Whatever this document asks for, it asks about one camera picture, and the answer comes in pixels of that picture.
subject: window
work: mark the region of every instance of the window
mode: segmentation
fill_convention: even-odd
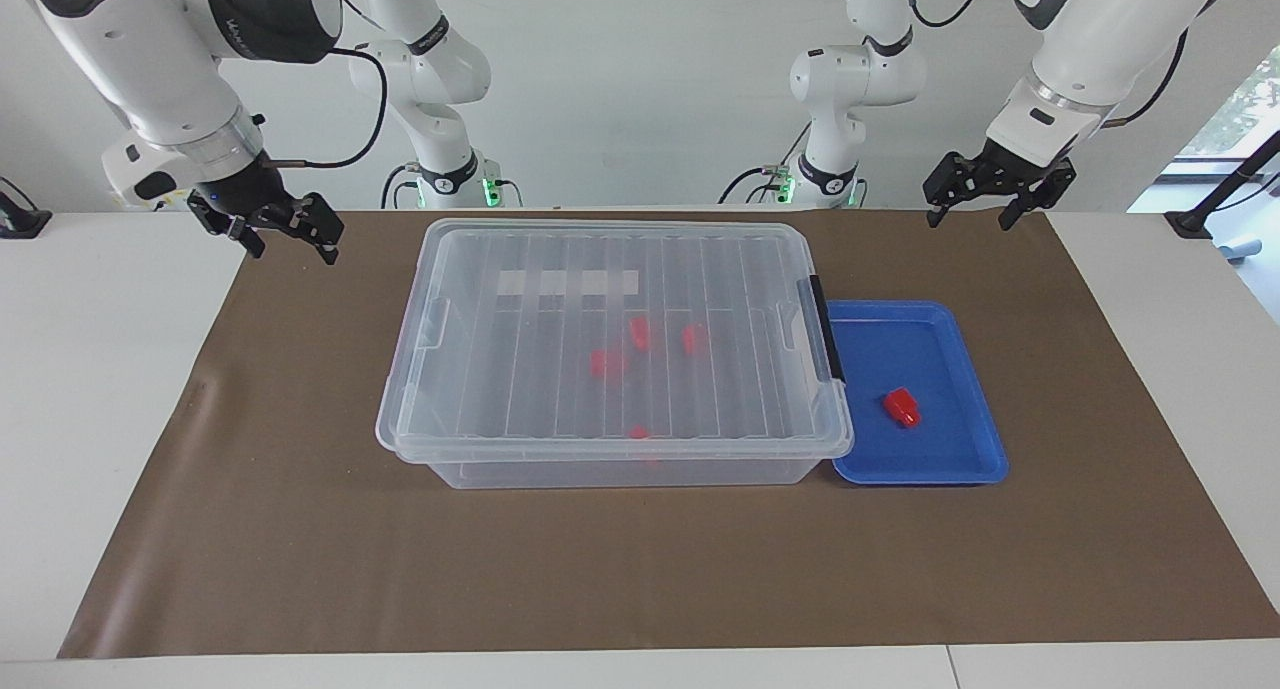
[[[1280,47],[1235,88],[1165,175],[1229,174],[1276,129],[1280,129]]]

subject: container lid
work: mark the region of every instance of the container lid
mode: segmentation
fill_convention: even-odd
[[[951,311],[908,301],[832,301],[827,310],[858,428],[858,444],[835,460],[841,476],[855,484],[1005,479],[1005,447]],[[886,410],[896,389],[914,398],[914,426]]]
[[[840,456],[812,274],[783,224],[436,222],[378,438],[430,464]]]

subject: black stand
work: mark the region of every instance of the black stand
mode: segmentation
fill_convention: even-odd
[[[1253,178],[1267,165],[1280,152],[1280,132],[1271,134],[1271,138],[1262,142],[1258,151],[1252,152],[1249,159],[1245,159],[1240,164],[1239,169],[1235,169],[1229,178],[1222,179],[1222,183],[1217,186],[1216,190],[1204,197],[1204,201],[1198,202],[1196,209],[1190,211],[1169,211],[1165,213],[1165,219],[1169,220],[1174,232],[1184,239],[1212,239],[1212,234],[1204,229],[1204,222],[1208,219],[1210,214],[1217,211],[1222,202],[1231,197],[1236,190],[1244,186],[1248,179]]]
[[[35,239],[52,216],[41,209],[26,210],[0,192],[0,239]]]

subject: white wall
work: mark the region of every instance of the white wall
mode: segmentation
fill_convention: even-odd
[[[959,1],[922,4],[943,15]],[[1157,109],[1074,152],[1082,178],[1062,207],[1128,207],[1280,44],[1274,3],[1222,0],[1197,24],[1184,67]],[[462,108],[474,142],[502,161],[531,205],[543,206],[714,201],[740,170],[777,161],[804,124],[805,111],[787,90],[791,60],[805,47],[858,41],[842,0],[440,4],[494,65],[489,97]],[[51,41],[18,46],[8,26],[5,36],[4,114],[26,117],[27,128],[23,142],[0,145],[0,166],[51,197],[55,209],[95,202],[109,209],[96,159],[87,155],[114,138],[110,111],[84,99],[90,88],[82,78],[64,76],[68,63]],[[343,46],[374,37],[348,14]],[[955,26],[919,28],[918,37],[931,63],[924,95],[910,106],[865,111],[870,205],[918,206],[919,184],[943,152],[978,151],[988,120],[1039,46],[1010,0],[979,0]],[[28,74],[33,64],[38,70]],[[1161,63],[1139,83],[1134,104],[1162,69]],[[346,156],[365,141],[376,109],[349,87],[337,59],[315,67],[229,61],[224,74],[252,111],[266,114],[268,147],[279,158]],[[32,156],[61,158],[65,169]],[[389,124],[357,166],[291,172],[287,179],[296,192],[320,191],[335,206],[366,207],[378,201],[389,168],[410,158],[407,138]]]

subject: red plastic piece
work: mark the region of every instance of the red plastic piece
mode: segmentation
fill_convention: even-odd
[[[627,357],[620,351],[595,350],[591,352],[591,377],[621,379],[627,370]]]
[[[707,350],[707,327],[704,324],[690,324],[680,333],[680,341],[685,343],[685,353],[699,355]]]
[[[627,323],[631,329],[631,344],[641,352],[649,351],[649,320],[644,316],[635,316]]]
[[[908,429],[920,423],[920,405],[915,402],[915,397],[905,387],[892,389],[892,392],[887,393],[884,397],[884,411],[893,417],[893,421]]]

